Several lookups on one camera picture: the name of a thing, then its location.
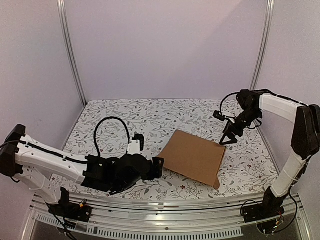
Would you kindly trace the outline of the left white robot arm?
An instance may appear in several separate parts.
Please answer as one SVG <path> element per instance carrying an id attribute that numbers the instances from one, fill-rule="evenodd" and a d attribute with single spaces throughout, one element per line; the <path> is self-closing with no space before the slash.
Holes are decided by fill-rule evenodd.
<path id="1" fill-rule="evenodd" d="M 0 146 L 0 173 L 29 187 L 63 216 L 74 213 L 74 205 L 63 198 L 66 190 L 54 187 L 43 171 L 65 177 L 82 187 L 116 195 L 138 181 L 152 181 L 162 176 L 165 160 L 146 159 L 140 152 L 141 141 L 129 142 L 122 157 L 103 158 L 71 154 L 38 142 L 18 124 Z"/>

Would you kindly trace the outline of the brown cardboard box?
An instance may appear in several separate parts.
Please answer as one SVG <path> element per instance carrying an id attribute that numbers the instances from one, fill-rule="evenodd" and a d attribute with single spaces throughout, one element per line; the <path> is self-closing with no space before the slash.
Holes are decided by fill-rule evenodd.
<path id="1" fill-rule="evenodd" d="M 164 159 L 166 169 L 218 190 L 225 153 L 225 146 L 176 130 L 158 157 Z"/>

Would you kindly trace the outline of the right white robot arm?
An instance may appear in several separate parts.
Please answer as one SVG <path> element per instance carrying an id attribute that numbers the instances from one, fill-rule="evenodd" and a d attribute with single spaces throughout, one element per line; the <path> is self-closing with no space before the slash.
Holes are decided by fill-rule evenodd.
<path id="1" fill-rule="evenodd" d="M 305 104 L 273 93 L 268 89 L 235 92 L 234 96 L 241 108 L 238 116 L 226 116 L 221 109 L 213 116 L 226 121 L 220 145 L 233 145 L 243 136 L 245 130 L 257 128 L 254 122 L 261 123 L 263 114 L 278 117 L 279 123 L 287 124 L 279 131 L 280 146 L 288 144 L 288 158 L 278 178 L 265 192 L 270 199 L 259 206 L 258 213 L 262 218 L 269 218 L 278 210 L 274 200 L 284 198 L 306 171 L 311 158 L 320 150 L 320 107 L 316 104 Z"/>

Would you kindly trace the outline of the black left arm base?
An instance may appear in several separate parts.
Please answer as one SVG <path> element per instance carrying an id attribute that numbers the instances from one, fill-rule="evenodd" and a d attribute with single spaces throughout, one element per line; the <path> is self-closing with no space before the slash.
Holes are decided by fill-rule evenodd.
<path id="1" fill-rule="evenodd" d="M 49 204 L 49 212 L 53 215 L 63 217 L 65 219 L 76 220 L 88 223 L 93 208 L 87 204 L 87 200 L 73 203 L 70 201 L 70 192 L 64 187 L 60 187 L 60 200 L 57 204 Z"/>

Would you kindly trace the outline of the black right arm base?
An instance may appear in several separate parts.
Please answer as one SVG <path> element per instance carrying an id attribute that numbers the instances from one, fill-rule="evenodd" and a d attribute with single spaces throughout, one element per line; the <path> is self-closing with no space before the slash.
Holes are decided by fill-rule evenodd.
<path id="1" fill-rule="evenodd" d="M 271 188 L 268 187 L 263 195 L 262 203 L 253 205 L 244 205 L 240 209 L 240 214 L 244 218 L 245 223 L 255 222 L 259 220 L 276 217 L 284 214 L 283 202 L 289 194 L 282 197 L 276 197 Z"/>

